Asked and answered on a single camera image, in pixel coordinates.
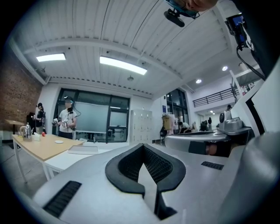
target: whiteboard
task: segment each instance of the whiteboard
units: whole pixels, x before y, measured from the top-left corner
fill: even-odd
[[[109,106],[75,102],[74,111],[77,117],[77,130],[106,132]]]

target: cable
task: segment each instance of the cable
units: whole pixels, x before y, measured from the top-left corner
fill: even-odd
[[[251,65],[247,64],[247,63],[241,58],[241,56],[238,54],[238,50],[239,50],[240,48],[244,48],[244,47],[237,46],[237,48],[236,48],[237,57],[238,57],[245,65],[247,65],[248,68],[252,70],[252,72],[254,72],[258,77],[260,77],[262,80],[265,81],[266,78],[265,78],[260,72],[258,72],[256,69],[254,69]]]
[[[75,107],[75,105],[74,105],[74,104],[73,104],[73,108],[74,108],[77,112],[79,112],[79,113],[80,113],[79,115],[77,115],[77,117],[78,117],[78,116],[80,116],[80,115],[82,114],[80,111],[78,111],[78,110],[77,110],[77,108]]]

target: recessed light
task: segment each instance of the recessed light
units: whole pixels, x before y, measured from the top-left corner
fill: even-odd
[[[57,61],[57,60],[66,60],[64,54],[50,54],[36,57],[39,62],[42,61]]]
[[[123,68],[132,72],[136,72],[138,74],[144,75],[147,70],[144,68],[140,68],[138,66],[123,62],[123,61],[119,61],[116,59],[112,59],[112,58],[107,58],[107,57],[100,57],[100,64],[106,64],[106,65],[111,65],[111,66],[115,66],[115,67],[119,67],[119,68]]]

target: locker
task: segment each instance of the locker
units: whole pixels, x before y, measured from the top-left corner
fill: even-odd
[[[132,110],[130,114],[131,143],[152,143],[152,111]]]

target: balcony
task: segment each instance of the balcony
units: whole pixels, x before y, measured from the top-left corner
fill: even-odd
[[[235,89],[235,93],[236,93],[236,95],[239,95],[238,89]],[[217,101],[222,101],[222,100],[225,100],[225,99],[228,99],[231,97],[233,97],[233,93],[232,93],[232,89],[229,88],[229,89],[223,90],[221,92],[214,93],[212,95],[194,100],[193,104],[194,104],[194,107],[199,107],[199,106],[211,104],[211,103],[214,103]]]

